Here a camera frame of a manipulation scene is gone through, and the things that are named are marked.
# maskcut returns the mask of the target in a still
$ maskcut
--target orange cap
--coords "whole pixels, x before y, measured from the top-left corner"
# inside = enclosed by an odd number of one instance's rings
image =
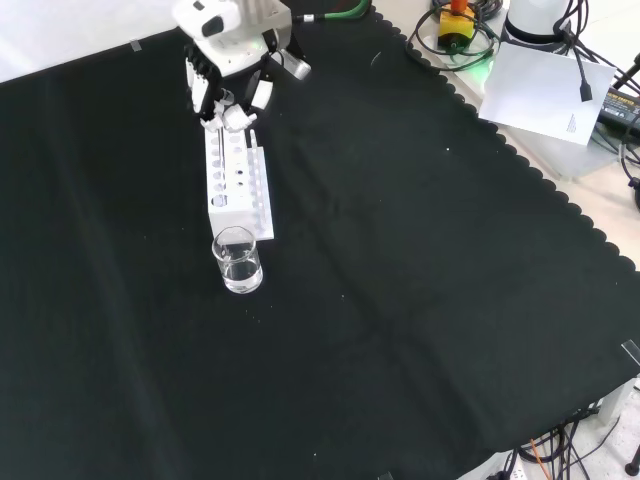
[[[451,0],[451,10],[464,13],[467,10],[467,0]]]

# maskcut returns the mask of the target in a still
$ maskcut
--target water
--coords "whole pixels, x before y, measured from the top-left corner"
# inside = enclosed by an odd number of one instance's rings
[[[226,264],[222,270],[222,278],[233,293],[253,292],[262,283],[262,266],[259,260],[252,258],[240,263]]]

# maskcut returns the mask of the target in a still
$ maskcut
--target scalloped edge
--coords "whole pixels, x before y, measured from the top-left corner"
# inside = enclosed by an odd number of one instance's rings
[[[386,20],[384,18],[384,16],[382,15],[382,13],[380,13],[378,11],[378,9],[377,9],[377,7],[375,5],[371,6],[371,12],[372,12],[373,16],[377,20],[379,20],[378,23],[382,24],[387,30],[389,30],[392,33],[392,37],[394,39],[395,38],[399,38],[399,39],[402,40],[403,45],[406,45],[408,38],[404,33],[402,33],[402,30],[400,30],[398,27],[394,26],[393,23],[391,23],[389,20]],[[431,62],[429,60],[427,60],[427,58],[425,58],[422,55],[422,52],[420,50],[416,49],[413,45],[410,45],[409,48],[410,48],[411,55],[417,61],[422,63],[425,67],[430,67],[431,66]],[[480,119],[478,117],[478,109],[474,105],[472,105],[471,103],[467,102],[467,100],[464,97],[464,95],[462,95],[461,93],[458,93],[458,90],[457,90],[455,84],[453,84],[446,75],[444,75],[442,72],[439,72],[437,74],[437,78],[438,79],[440,79],[440,78],[442,79],[442,80],[439,80],[439,81],[441,81],[443,83],[443,85],[445,87],[445,90],[448,90],[449,93],[452,94],[452,97],[455,100],[459,101],[463,105],[464,108],[471,109],[473,111],[473,113],[476,116],[476,118],[478,119],[478,121],[486,122],[487,124],[489,124],[491,126],[492,130],[494,130],[494,134],[505,145],[507,150],[509,150],[511,153],[515,154],[516,160],[519,163],[523,163],[524,164],[523,166],[528,168],[534,176],[539,177],[538,180],[544,182],[549,187],[549,189],[552,190],[552,192],[551,192],[552,195],[556,195],[558,198],[561,198],[562,199],[562,203],[564,205],[566,205],[566,208],[572,210],[572,213],[577,213],[578,220],[580,222],[582,222],[584,225],[589,227],[589,229],[593,232],[593,235],[598,237],[598,242],[602,244],[602,246],[605,248],[605,250],[608,251],[610,254],[613,254],[615,257],[617,257],[619,259],[619,263],[620,263],[620,265],[621,265],[623,270],[629,270],[631,273],[634,273],[635,274],[634,277],[636,279],[640,278],[640,275],[638,275],[640,272],[636,268],[635,262],[631,258],[629,258],[629,257],[627,257],[625,255],[622,255],[620,253],[620,249],[618,248],[617,245],[615,245],[612,242],[608,242],[607,241],[607,234],[604,231],[602,231],[602,230],[600,230],[600,229],[595,227],[595,223],[594,223],[593,219],[591,217],[589,217],[588,215],[585,215],[584,213],[582,213],[582,208],[579,205],[570,202],[569,201],[569,196],[565,192],[563,192],[562,190],[559,190],[558,186],[556,185],[556,183],[553,180],[544,178],[544,173],[540,169],[534,167],[531,164],[531,161],[528,158],[526,158],[524,155],[521,155],[518,152],[518,148],[515,145],[513,145],[512,143],[510,143],[509,140],[507,139],[507,137],[504,134],[499,133],[499,129],[500,128],[499,128],[498,125],[496,125],[493,122],[489,122],[487,120]]]

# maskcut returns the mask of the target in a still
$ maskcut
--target paper sheet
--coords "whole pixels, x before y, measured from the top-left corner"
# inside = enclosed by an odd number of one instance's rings
[[[503,43],[485,84],[480,118],[586,145],[614,69],[583,60],[593,100],[580,98],[575,58]]]

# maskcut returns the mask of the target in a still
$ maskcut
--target black cloth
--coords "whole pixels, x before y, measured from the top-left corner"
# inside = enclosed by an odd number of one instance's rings
[[[589,219],[379,15],[297,32],[247,296],[180,32],[0,86],[2,478],[453,479],[637,373],[640,283]]]

